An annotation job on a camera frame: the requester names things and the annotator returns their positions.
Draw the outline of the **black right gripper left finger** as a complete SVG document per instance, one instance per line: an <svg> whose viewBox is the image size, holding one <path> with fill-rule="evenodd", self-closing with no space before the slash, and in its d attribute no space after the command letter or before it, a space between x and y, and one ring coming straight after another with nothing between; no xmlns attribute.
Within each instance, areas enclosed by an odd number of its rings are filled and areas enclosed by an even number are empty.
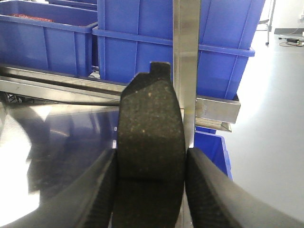
<svg viewBox="0 0 304 228"><path fill-rule="evenodd" d="M70 184L48 199L29 190L32 161L6 157L0 163L0 226L2 228L106 228L113 208L116 151L101 153Z"/></svg>

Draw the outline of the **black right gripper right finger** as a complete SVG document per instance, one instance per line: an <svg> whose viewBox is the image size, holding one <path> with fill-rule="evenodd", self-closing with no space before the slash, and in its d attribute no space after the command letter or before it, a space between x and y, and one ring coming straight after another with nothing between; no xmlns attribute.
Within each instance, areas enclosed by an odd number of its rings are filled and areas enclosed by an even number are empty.
<svg viewBox="0 0 304 228"><path fill-rule="evenodd" d="M195 228L304 226L238 186L198 148L187 152L186 194Z"/></svg>

